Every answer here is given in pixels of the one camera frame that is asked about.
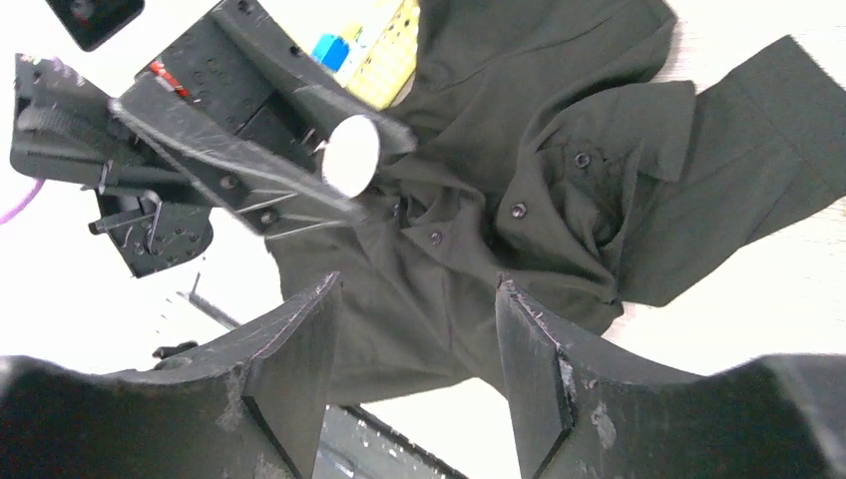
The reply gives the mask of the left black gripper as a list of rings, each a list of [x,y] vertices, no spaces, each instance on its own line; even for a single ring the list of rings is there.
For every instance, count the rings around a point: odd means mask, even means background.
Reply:
[[[365,208],[315,176],[313,128],[363,115],[388,155],[417,139],[294,47],[258,2],[221,1],[117,98],[17,54],[11,166],[92,192],[90,231],[138,278],[199,257],[214,208],[265,238],[359,224]]]

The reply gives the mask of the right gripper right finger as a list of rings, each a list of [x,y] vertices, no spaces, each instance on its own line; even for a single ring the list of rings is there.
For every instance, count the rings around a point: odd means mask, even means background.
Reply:
[[[496,326],[525,478],[841,478],[845,359],[700,376],[559,317],[501,276]]]

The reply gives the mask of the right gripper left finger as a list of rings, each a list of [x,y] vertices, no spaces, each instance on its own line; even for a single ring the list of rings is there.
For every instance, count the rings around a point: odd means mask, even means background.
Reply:
[[[148,371],[1,360],[5,478],[308,478],[321,434],[337,273]]]

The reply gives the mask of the black garment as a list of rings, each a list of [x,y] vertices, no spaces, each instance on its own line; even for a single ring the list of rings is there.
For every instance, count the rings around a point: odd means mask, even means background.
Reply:
[[[504,386],[500,273],[606,331],[845,194],[845,93],[791,37],[697,92],[659,83],[661,1],[424,1],[417,72],[354,228],[272,240],[291,295],[336,271],[329,399]]]

